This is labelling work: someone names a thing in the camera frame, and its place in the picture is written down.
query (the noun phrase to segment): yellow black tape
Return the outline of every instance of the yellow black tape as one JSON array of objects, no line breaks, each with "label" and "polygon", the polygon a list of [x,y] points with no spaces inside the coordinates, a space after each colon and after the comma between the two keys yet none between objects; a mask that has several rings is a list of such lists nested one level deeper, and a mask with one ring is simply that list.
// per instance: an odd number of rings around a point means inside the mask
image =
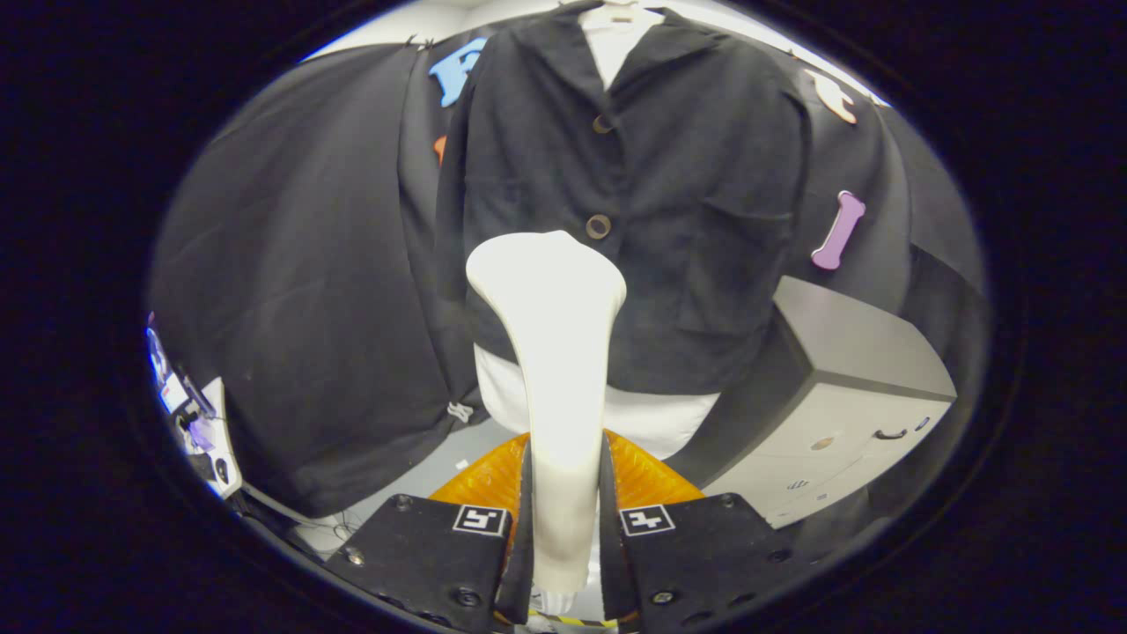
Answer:
[{"label": "yellow black tape", "polygon": [[568,625],[582,625],[584,627],[616,627],[618,620],[584,620],[582,618],[571,618],[569,616],[556,616],[553,614],[542,614],[534,609],[529,610],[530,616],[542,616],[548,620],[554,620],[557,623],[566,623]]}]

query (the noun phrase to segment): jacket collar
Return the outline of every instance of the jacket collar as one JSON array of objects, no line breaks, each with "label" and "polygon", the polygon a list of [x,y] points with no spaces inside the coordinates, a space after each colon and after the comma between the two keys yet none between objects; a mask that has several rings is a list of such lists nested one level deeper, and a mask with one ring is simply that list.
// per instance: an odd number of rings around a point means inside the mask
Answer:
[{"label": "jacket collar", "polygon": [[[543,14],[524,28],[515,29],[514,38],[536,53],[566,82],[605,107],[606,91],[598,75],[587,38],[579,26],[579,15],[602,7],[602,0],[568,2]],[[610,87],[613,95],[620,87],[663,64],[711,48],[718,34],[709,33],[672,9],[657,9],[665,20],[646,32],[627,55]]]}]

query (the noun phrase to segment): orange object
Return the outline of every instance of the orange object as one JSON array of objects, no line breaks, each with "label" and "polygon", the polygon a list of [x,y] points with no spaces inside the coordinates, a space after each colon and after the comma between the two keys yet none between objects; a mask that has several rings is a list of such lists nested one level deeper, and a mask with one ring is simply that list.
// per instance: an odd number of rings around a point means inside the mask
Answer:
[{"label": "orange object", "polygon": [[434,151],[438,153],[438,164],[442,164],[442,154],[446,151],[446,136],[438,136],[434,142]]},{"label": "orange object", "polygon": [[504,443],[465,467],[435,491],[431,499],[451,504],[508,509],[513,514],[515,528],[521,511],[521,465],[527,444],[526,434]]},{"label": "orange object", "polygon": [[[675,504],[704,498],[699,489],[645,449],[612,431],[605,434],[611,443],[614,489],[620,509]],[[431,499],[451,504],[508,509],[515,523],[521,511],[521,465],[527,445],[526,434],[500,445],[435,491]]]},{"label": "orange object", "polygon": [[651,504],[675,504],[704,498],[677,472],[650,456],[645,449],[606,430],[614,463],[614,489],[619,509]]}]

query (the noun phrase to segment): orange mesh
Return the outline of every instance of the orange mesh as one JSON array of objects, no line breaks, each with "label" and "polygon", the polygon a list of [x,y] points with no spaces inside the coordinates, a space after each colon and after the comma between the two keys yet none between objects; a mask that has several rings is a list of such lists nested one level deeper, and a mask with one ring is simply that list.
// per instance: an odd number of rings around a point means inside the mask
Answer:
[{"label": "orange mesh", "polygon": [[606,437],[611,440],[619,509],[675,504],[704,498],[699,489],[645,449],[610,430],[606,430]]}]

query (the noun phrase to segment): blue letter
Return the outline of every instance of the blue letter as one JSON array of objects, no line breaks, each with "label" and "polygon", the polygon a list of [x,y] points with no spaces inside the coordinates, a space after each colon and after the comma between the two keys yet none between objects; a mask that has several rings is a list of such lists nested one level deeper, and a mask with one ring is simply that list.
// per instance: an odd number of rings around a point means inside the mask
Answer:
[{"label": "blue letter", "polygon": [[438,84],[442,86],[442,107],[453,104],[461,96],[462,88],[465,86],[465,75],[481,56],[481,48],[485,45],[486,38],[478,37],[431,66],[429,74],[437,77]]}]

